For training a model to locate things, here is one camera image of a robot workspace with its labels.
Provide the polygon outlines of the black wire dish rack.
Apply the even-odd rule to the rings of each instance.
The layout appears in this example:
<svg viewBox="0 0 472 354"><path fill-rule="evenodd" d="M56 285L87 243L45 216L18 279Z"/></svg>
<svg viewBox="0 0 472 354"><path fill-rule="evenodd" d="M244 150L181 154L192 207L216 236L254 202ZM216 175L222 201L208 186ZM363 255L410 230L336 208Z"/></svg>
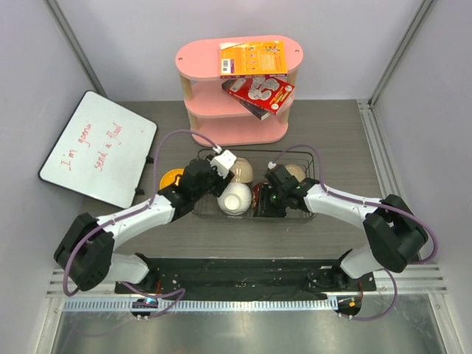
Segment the black wire dish rack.
<svg viewBox="0 0 472 354"><path fill-rule="evenodd" d="M268 163L275 158L280 152L278 150L255 150L248 148L233 148L231 152L237 157L247 159L252 165L254 172L254 180L249 184L249 188L252 188L260 183L268 183L265 178L265 173L268 169ZM306 173L306 177L314 178L316 174L316 163L312 153L303 150L292 150L287 152L282 158L278 160L279 164L296 164L301 166ZM224 213L218 206L217 198L212 195L203 197L194 206L193 212L202 218L231 218L230 215ZM242 215L235 216L236 219L247 219L253 218L255 220L276 220L286 219L290 221L305 222L313 219L316 215L311 212L304 212L302 210L294 210L287 208L284 216L280 214L273 214L271 217L254 217L254 211L249 209Z"/></svg>

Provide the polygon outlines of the yellow bowl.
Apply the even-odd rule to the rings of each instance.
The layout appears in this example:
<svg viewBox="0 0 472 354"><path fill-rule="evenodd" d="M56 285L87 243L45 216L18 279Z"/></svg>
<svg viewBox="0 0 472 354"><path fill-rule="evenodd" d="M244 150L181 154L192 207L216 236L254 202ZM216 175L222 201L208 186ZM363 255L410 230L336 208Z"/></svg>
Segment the yellow bowl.
<svg viewBox="0 0 472 354"><path fill-rule="evenodd" d="M184 174L184 168L176 168L167 171L159 182L159 190L164 189L172 184L179 185L180 179Z"/></svg>

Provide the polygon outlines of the beige speckled bowl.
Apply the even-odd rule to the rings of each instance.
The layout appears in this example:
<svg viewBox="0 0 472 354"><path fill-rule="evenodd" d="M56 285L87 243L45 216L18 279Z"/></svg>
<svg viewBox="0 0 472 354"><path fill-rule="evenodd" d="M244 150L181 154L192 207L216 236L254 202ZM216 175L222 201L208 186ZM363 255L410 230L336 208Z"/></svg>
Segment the beige speckled bowl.
<svg viewBox="0 0 472 354"><path fill-rule="evenodd" d="M252 165L245 158L236 158L230 171L233 173L232 182L250 184L254 180L254 172Z"/></svg>

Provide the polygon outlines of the red patterned bowl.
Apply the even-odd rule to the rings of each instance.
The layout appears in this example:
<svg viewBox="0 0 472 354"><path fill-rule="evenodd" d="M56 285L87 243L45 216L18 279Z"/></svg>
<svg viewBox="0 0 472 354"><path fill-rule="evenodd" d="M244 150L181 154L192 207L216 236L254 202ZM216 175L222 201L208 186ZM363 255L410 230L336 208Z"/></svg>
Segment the red patterned bowl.
<svg viewBox="0 0 472 354"><path fill-rule="evenodd" d="M259 201L259 195L260 195L260 188L262 187L262 185L263 185L263 182L260 182L252 188L252 200L251 200L252 209L255 209L257 207L257 203Z"/></svg>

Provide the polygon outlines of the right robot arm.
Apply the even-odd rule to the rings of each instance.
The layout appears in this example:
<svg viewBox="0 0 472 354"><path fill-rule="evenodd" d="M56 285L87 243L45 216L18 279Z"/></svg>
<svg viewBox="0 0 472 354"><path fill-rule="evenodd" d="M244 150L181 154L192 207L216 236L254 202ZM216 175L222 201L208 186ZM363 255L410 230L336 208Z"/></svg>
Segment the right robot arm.
<svg viewBox="0 0 472 354"><path fill-rule="evenodd" d="M428 241L426 228L411 213L403 199L362 198L305 178L298 181L285 166L271 162L265 173L268 196L260 200L269 206L270 215L286 215L286 209L323 214L364 230L367 245L342 255L333 272L334 285L350 291L360 278L372 271L386 269L402 272Z"/></svg>

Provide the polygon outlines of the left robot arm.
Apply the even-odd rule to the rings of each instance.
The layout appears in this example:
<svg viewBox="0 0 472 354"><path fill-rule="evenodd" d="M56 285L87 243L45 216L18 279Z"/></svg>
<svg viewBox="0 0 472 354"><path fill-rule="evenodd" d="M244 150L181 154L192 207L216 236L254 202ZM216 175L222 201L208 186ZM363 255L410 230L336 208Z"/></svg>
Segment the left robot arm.
<svg viewBox="0 0 472 354"><path fill-rule="evenodd" d="M77 216L54 253L64 270L63 280L72 280L80 291L90 291L105 280L125 282L141 294L156 291L159 270L153 261L143 254L117 254L116 248L149 229L177 221L205 195L221 195L234 176L235 161L229 151L193 159L177 182L136 206L99 218L88 213Z"/></svg>

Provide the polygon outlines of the white ribbed bowl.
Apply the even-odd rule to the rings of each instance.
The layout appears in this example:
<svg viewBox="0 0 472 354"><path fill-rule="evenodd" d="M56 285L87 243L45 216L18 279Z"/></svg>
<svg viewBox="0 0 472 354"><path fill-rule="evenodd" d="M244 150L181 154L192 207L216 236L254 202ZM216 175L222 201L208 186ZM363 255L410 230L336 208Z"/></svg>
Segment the white ribbed bowl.
<svg viewBox="0 0 472 354"><path fill-rule="evenodd" d="M247 184L230 182L221 196L217 198L217 203L227 215L238 216L249 209L251 199L251 190Z"/></svg>

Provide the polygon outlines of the tan bowl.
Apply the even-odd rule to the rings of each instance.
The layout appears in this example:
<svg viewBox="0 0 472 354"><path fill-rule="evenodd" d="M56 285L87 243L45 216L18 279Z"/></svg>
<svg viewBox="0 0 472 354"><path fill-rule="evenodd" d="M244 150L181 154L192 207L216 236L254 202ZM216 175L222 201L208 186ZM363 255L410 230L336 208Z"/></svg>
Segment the tan bowl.
<svg viewBox="0 0 472 354"><path fill-rule="evenodd" d="M285 169L296 178L298 182L302 182L306 178L305 170L296 164L286 164Z"/></svg>

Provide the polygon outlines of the pink three-tier shelf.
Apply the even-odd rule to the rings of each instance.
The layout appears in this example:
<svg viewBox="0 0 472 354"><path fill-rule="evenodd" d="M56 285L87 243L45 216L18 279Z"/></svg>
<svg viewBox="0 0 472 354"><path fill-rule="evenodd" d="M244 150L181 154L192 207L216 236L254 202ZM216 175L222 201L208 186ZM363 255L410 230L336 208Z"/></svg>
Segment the pink three-tier shelf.
<svg viewBox="0 0 472 354"><path fill-rule="evenodd" d="M269 144L281 140L288 132L293 98L280 113L260 120L221 87L220 45L245 41L282 41L288 60L288 82L295 84L303 49L294 39L283 35L201 39L189 42L176 54L190 128L220 145Z"/></svg>

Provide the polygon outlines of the white dry-erase board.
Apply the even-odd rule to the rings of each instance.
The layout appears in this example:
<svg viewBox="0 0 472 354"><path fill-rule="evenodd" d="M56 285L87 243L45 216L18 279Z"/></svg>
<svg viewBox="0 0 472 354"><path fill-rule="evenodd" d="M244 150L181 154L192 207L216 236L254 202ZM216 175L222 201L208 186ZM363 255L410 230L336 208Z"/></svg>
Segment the white dry-erase board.
<svg viewBox="0 0 472 354"><path fill-rule="evenodd" d="M126 209L158 126L86 91L38 172L42 181Z"/></svg>

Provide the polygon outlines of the red book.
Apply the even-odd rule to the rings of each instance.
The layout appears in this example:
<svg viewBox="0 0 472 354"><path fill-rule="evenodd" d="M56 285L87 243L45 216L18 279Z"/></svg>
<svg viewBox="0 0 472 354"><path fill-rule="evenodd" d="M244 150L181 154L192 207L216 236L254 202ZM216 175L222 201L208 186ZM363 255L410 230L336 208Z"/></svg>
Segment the red book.
<svg viewBox="0 0 472 354"><path fill-rule="evenodd" d="M225 80L221 87L259 120L278 115L295 92L294 85L268 75Z"/></svg>

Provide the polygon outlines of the orange book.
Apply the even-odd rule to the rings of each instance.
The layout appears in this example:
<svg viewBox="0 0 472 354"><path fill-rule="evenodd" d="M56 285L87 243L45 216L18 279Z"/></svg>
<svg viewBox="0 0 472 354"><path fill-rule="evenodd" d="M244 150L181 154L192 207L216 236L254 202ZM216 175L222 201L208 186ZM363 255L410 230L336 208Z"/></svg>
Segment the orange book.
<svg viewBox="0 0 472 354"><path fill-rule="evenodd" d="M283 41L220 44L221 78L282 77L288 73Z"/></svg>

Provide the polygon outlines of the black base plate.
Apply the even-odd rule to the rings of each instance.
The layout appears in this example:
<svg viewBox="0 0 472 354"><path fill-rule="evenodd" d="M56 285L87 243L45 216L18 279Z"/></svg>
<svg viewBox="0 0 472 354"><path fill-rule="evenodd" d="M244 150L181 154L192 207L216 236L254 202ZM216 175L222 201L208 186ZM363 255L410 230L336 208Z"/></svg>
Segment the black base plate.
<svg viewBox="0 0 472 354"><path fill-rule="evenodd" d="M185 288L192 301L291 301L323 299L327 292L377 289L373 273L352 280L332 272L333 259L152 258L157 278L146 293Z"/></svg>

